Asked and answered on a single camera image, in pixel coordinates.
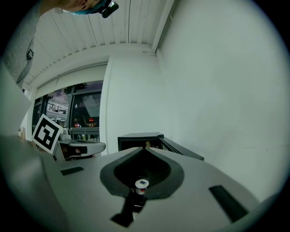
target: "gray shirt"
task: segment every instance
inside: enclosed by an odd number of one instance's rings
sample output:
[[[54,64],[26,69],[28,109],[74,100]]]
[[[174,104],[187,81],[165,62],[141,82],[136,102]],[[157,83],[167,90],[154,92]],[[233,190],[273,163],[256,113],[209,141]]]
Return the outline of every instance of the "gray shirt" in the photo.
[[[40,1],[22,19],[3,53],[3,62],[17,85],[22,88],[34,55],[34,35],[39,21]]]

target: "railing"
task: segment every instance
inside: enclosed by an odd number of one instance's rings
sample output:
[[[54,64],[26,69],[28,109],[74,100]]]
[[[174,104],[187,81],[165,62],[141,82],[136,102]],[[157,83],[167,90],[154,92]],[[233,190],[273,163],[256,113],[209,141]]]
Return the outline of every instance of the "railing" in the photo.
[[[68,114],[68,109],[62,108],[60,106],[56,106],[56,105],[51,104],[51,103],[47,103],[46,110],[57,112],[57,113],[62,113],[62,114]]]

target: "black slot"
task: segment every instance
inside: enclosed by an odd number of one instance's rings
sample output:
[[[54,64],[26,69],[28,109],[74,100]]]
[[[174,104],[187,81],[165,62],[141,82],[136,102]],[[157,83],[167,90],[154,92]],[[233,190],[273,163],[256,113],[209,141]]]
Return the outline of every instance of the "black slot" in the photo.
[[[214,198],[228,215],[231,222],[236,222],[248,211],[221,185],[209,188]]]
[[[74,167],[74,168],[71,168],[71,169],[61,170],[61,173],[65,176],[65,175],[70,175],[72,173],[79,172],[79,171],[82,171],[82,170],[83,170],[82,167]]]

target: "white ceiling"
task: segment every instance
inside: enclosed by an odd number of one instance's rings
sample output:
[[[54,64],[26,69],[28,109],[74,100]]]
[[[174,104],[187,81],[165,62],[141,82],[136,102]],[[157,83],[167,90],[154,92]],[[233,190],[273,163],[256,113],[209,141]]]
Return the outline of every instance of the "white ceiling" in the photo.
[[[54,64],[84,50],[113,44],[148,44],[155,53],[174,0],[115,0],[120,8],[100,14],[41,16],[34,40],[34,61],[25,82],[31,84]]]

